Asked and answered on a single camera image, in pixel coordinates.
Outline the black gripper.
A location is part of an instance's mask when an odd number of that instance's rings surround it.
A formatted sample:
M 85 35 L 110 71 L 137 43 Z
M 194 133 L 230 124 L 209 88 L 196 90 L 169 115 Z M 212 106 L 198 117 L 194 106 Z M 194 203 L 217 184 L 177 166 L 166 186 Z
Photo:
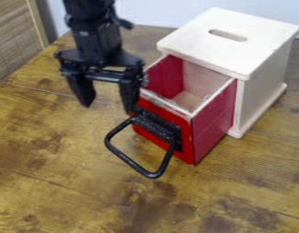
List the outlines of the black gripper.
M 142 76 L 142 60 L 122 48 L 119 27 L 132 28 L 130 22 L 71 22 L 67 24 L 74 39 L 74 49 L 61 50 L 54 57 L 61 63 L 74 96 L 89 107 L 95 91 L 91 77 L 99 76 L 118 82 L 118 93 L 126 114 L 133 112 L 140 98 L 140 88 L 148 84 Z

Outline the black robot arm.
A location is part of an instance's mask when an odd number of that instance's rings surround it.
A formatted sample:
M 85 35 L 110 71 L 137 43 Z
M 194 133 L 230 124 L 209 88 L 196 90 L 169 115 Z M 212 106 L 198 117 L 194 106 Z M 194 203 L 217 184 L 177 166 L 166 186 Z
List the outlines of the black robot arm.
M 133 25 L 117 17 L 114 2 L 62 0 L 75 49 L 57 51 L 54 57 L 81 105 L 89 107 L 95 98 L 94 81 L 117 83 L 122 106 L 130 114 L 144 85 L 144 61 L 122 49 L 118 27 L 130 30 Z

